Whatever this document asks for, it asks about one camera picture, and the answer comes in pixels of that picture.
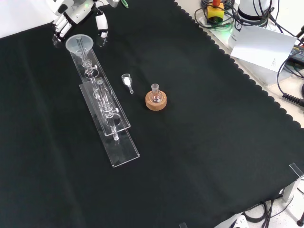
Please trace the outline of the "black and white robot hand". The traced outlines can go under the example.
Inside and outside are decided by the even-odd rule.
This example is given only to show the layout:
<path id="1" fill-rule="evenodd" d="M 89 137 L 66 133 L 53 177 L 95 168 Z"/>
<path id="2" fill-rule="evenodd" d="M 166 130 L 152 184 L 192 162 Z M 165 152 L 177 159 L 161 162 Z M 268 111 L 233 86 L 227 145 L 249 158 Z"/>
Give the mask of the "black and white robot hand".
<path id="1" fill-rule="evenodd" d="M 47 0 L 46 4 L 56 15 L 52 21 L 55 45 L 65 42 L 69 32 L 92 14 L 95 15 L 100 45 L 105 45 L 108 38 L 108 23 L 96 0 Z"/>

